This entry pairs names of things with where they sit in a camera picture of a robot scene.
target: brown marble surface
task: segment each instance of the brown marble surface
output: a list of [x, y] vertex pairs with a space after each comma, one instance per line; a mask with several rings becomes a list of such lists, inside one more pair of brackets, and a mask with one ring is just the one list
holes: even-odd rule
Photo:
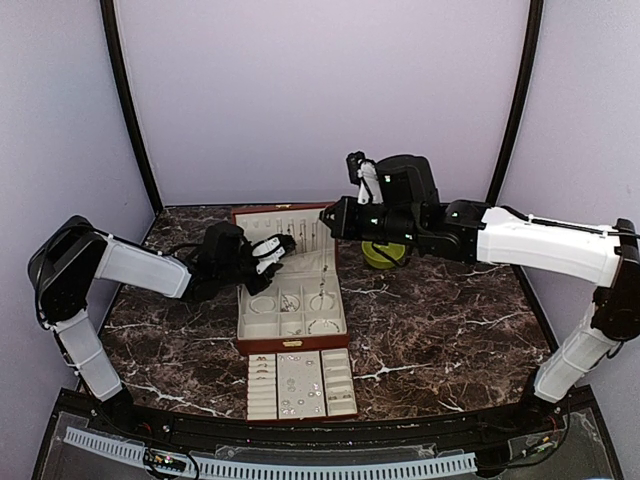
[[[165, 210], [147, 246], [201, 240], [230, 208]], [[549, 354], [510, 267], [475, 268], [415, 257], [402, 270], [364, 264], [339, 245], [359, 420], [471, 411], [515, 402]], [[235, 288], [184, 304], [122, 289], [101, 338], [136, 403], [244, 418], [247, 366], [235, 348]]]

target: jewelry box compartment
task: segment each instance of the jewelry box compartment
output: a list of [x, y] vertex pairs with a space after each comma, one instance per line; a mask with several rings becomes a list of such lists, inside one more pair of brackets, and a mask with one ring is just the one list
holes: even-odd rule
[[290, 233], [296, 251], [281, 259], [283, 267], [265, 291], [251, 296], [238, 288], [238, 350], [250, 353], [346, 347], [349, 343], [336, 244], [320, 221], [324, 205], [232, 212], [252, 242]]
[[357, 415], [345, 348], [249, 356], [247, 421]]

